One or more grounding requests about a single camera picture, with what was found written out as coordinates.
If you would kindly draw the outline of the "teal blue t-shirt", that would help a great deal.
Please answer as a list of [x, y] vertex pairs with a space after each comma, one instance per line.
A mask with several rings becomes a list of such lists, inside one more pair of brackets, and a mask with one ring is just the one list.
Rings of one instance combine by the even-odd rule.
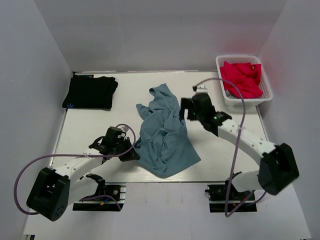
[[164, 83], [149, 89], [153, 100], [147, 106], [137, 104], [143, 119], [134, 150], [139, 164], [155, 176], [165, 179], [178, 174], [201, 158], [188, 138], [186, 122], [180, 120], [180, 105]]

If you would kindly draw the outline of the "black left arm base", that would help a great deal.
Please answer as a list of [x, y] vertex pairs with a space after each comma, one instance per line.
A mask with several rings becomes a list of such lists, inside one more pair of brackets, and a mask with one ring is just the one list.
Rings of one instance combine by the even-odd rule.
[[120, 212], [125, 204], [126, 184], [106, 183], [102, 191], [73, 204], [76, 212]]

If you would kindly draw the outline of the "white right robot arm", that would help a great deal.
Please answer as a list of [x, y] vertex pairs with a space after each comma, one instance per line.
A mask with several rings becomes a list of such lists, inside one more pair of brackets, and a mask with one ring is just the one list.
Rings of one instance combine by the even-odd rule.
[[232, 143], [259, 166], [256, 171], [233, 173], [226, 180], [226, 195], [233, 200], [246, 191], [256, 190], [276, 196], [300, 176], [288, 144], [276, 145], [244, 129], [229, 114], [216, 111], [207, 93], [181, 98], [179, 117], [200, 122], [206, 131]]

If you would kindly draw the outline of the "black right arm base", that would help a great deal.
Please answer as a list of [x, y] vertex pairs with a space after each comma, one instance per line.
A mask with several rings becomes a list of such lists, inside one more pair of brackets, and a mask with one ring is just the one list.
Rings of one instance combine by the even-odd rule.
[[[209, 212], [210, 213], [224, 213], [225, 201], [227, 193], [226, 184], [209, 184], [207, 189], [204, 190], [209, 200]], [[240, 202], [250, 195], [250, 191], [237, 192], [234, 187], [231, 188], [228, 200], [227, 212], [233, 210]], [[250, 198], [240, 206], [237, 213], [253, 213], [257, 212], [257, 206], [254, 204], [255, 195], [251, 195]]]

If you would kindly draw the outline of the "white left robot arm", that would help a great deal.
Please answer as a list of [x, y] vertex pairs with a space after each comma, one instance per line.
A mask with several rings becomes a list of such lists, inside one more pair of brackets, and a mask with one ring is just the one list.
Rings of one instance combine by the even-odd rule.
[[82, 154], [56, 168], [45, 167], [38, 173], [26, 200], [26, 205], [50, 221], [58, 220], [66, 208], [78, 201], [114, 200], [106, 194], [106, 181], [92, 171], [112, 158], [122, 162], [139, 160], [135, 141], [127, 136], [132, 128], [121, 123], [107, 129]]

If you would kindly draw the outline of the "folded black t-shirt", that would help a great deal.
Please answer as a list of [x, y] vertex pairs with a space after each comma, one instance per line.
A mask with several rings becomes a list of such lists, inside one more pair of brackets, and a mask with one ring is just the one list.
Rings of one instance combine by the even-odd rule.
[[117, 87], [118, 82], [115, 77], [95, 78], [93, 75], [73, 75], [62, 107], [110, 110]]

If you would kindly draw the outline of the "crumpled red t-shirt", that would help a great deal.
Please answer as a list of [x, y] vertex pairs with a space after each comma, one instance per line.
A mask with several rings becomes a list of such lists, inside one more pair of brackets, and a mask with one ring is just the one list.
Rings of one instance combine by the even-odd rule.
[[233, 83], [240, 91], [244, 99], [260, 98], [263, 91], [259, 85], [262, 76], [262, 65], [260, 63], [228, 63], [220, 68], [221, 78]]

